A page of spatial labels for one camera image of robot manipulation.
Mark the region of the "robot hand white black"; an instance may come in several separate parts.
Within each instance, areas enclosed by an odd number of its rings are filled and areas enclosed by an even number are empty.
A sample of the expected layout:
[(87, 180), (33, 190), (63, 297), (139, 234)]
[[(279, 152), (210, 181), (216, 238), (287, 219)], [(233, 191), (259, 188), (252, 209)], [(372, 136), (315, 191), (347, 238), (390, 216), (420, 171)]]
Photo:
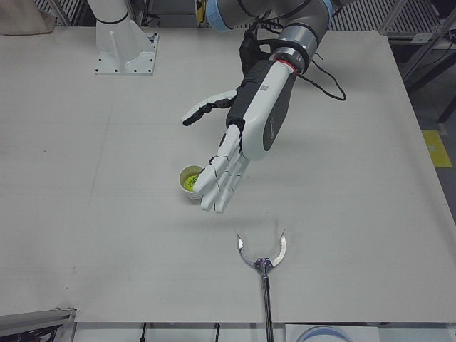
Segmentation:
[(215, 108), (226, 108), (226, 131), (217, 153), (194, 185), (204, 211), (222, 213), (251, 161), (270, 151), (289, 108), (296, 69), (284, 60), (263, 60), (245, 75), (239, 87), (208, 97), (182, 117), (189, 126)]

